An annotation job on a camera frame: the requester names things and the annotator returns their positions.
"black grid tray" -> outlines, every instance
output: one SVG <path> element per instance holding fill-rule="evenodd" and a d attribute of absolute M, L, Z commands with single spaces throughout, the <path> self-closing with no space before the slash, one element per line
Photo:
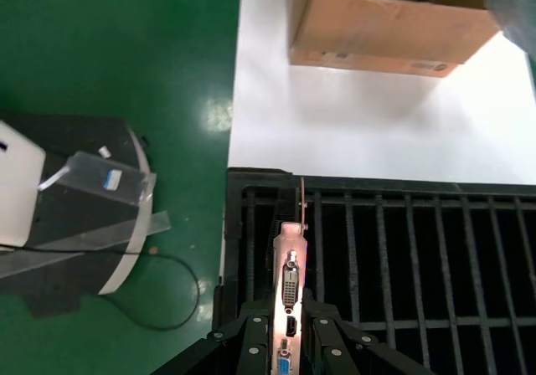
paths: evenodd
<path fill-rule="evenodd" d="M 536 373 L 536 187 L 305 181 L 317 300 L 440 375 Z M 229 172 L 218 321 L 264 296 L 277 195 L 299 182 Z"/>

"clear plastic cover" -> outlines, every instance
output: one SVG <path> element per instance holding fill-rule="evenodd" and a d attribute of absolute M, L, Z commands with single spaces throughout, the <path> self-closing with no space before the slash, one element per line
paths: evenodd
<path fill-rule="evenodd" d="M 168 212 L 155 213 L 148 218 L 147 236 L 169 230 Z M 137 219 L 114 224 L 103 229 L 96 229 L 87 233 L 59 239 L 47 244 L 40 245 L 41 249 L 59 250 L 98 250 L 114 247 L 130 241 L 132 231 L 137 224 Z M 55 264 L 62 260 L 71 259 L 83 253 L 43 253 L 33 251 L 16 251 L 5 254 L 0 259 L 0 279 L 17 275 L 28 270 L 34 270 L 43 266 Z"/>
<path fill-rule="evenodd" d="M 536 56 L 536 0 L 487 0 L 507 38 Z"/>
<path fill-rule="evenodd" d="M 110 159 L 76 152 L 50 180 L 103 198 L 139 206 L 151 196 L 156 175 Z"/>

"vga port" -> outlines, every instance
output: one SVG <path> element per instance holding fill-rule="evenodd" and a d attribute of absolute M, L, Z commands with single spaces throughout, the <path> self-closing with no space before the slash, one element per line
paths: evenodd
<path fill-rule="evenodd" d="M 289 375 L 291 373 L 291 359 L 289 357 L 279 357 L 277 359 L 278 375 Z"/>

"green epoxy floor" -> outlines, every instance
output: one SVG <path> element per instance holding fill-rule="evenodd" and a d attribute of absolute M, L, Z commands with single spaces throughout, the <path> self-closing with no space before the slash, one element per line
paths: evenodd
<path fill-rule="evenodd" d="M 0 0 L 0 108 L 120 116 L 147 136 L 155 211 L 173 228 L 148 245 L 191 263 L 201 306 L 181 330 L 145 331 L 104 301 L 34 320 L 0 297 L 0 372 L 140 374 L 210 330 L 218 282 L 239 0 Z M 119 299 L 148 321 L 181 321 L 188 273 L 142 259 Z"/>

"cardboard box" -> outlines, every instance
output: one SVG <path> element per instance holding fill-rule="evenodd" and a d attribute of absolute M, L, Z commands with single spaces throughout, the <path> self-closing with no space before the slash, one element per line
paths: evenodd
<path fill-rule="evenodd" d="M 289 0 L 290 61 L 445 77 L 498 27 L 485 0 Z"/>

